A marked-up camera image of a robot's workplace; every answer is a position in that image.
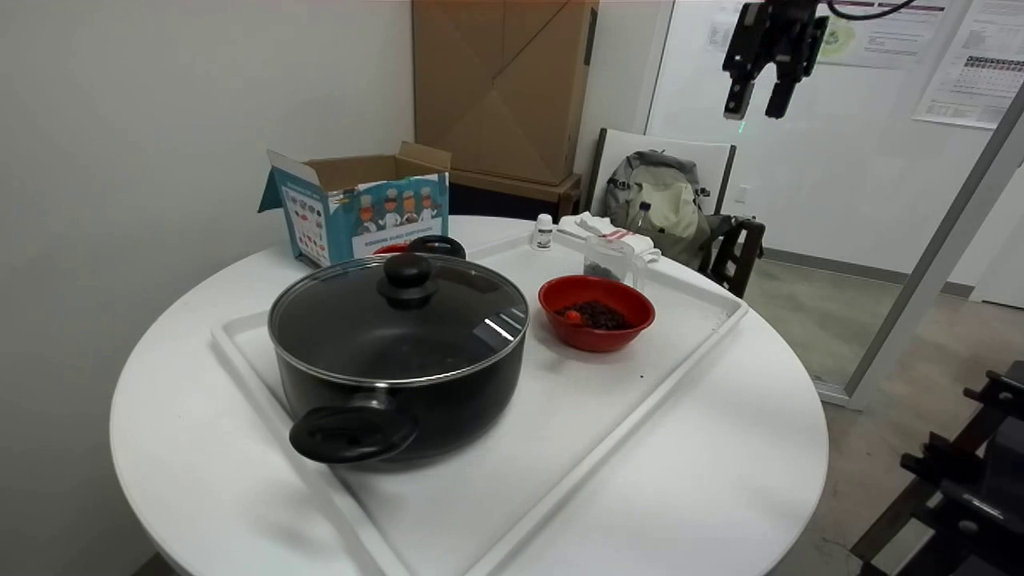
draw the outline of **colorful box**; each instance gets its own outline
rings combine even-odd
[[[272,151],[267,162],[260,210],[283,208],[292,252],[305,264],[338,267],[446,233],[445,151],[402,142],[390,156],[296,162]]]

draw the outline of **metal frame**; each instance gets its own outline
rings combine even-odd
[[[1017,89],[1013,103],[1008,105],[999,127],[993,130],[986,151],[979,153],[970,175],[962,181],[953,204],[940,219],[935,237],[929,241],[920,261],[915,264],[910,278],[903,284],[884,327],[872,334],[850,380],[819,384],[819,393],[826,405],[837,405],[850,410],[859,410],[870,405],[881,380],[890,375],[899,352],[915,335],[920,317],[940,295],[953,267],[960,264],[970,241],[986,225],[989,210],[994,208],[999,197],[1008,189],[1020,162],[1024,162],[1024,86]]]

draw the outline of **pot lid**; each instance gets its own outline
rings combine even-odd
[[[353,264],[294,283],[267,315],[278,354],[334,384],[441,384],[507,354],[525,295],[453,256]]]

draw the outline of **lid handle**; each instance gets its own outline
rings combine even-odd
[[[416,252],[387,261],[376,290],[387,299],[390,306],[401,306],[401,310],[424,306],[428,299],[436,295],[433,264]]]

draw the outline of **gray floor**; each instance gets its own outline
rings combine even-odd
[[[899,284],[881,278],[761,261],[746,302],[774,322],[817,379],[845,380],[897,290]],[[973,417],[960,389],[979,384],[986,368],[1008,368],[1013,359],[1024,359],[1020,310],[944,295],[870,410],[826,406],[830,444],[826,496],[774,576],[858,573],[849,549],[904,488],[899,455],[917,452],[929,431],[953,434]],[[890,566],[915,549],[915,537],[920,533],[886,553]],[[169,576],[169,571],[154,560],[137,576]]]

